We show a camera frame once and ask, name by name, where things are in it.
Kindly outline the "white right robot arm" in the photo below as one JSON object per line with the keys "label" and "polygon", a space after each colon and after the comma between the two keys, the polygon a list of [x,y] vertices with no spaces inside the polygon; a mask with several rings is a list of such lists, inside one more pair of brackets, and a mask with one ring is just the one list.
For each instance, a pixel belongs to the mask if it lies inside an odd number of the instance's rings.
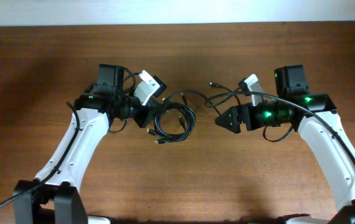
{"label": "white right robot arm", "polygon": [[355,148],[338,110],[325,93],[312,94],[302,65],[275,69],[275,96],[263,92],[256,75],[239,82],[226,96],[247,95],[251,102],[232,106],[215,119],[233,133],[289,123],[316,157],[334,196],[337,214],[330,223],[355,223]]}

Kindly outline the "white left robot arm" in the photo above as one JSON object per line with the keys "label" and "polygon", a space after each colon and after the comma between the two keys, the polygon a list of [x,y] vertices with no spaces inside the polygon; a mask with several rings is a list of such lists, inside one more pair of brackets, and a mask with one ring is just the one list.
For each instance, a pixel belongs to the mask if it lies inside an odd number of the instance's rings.
{"label": "white left robot arm", "polygon": [[33,181],[21,180],[14,189],[21,194],[14,203],[16,223],[113,223],[106,216],[88,215],[80,198],[80,186],[93,153],[111,131],[113,120],[132,118],[141,128],[149,123],[151,97],[166,85],[146,71],[124,90],[127,68],[101,64],[98,80],[74,101],[67,132]]}

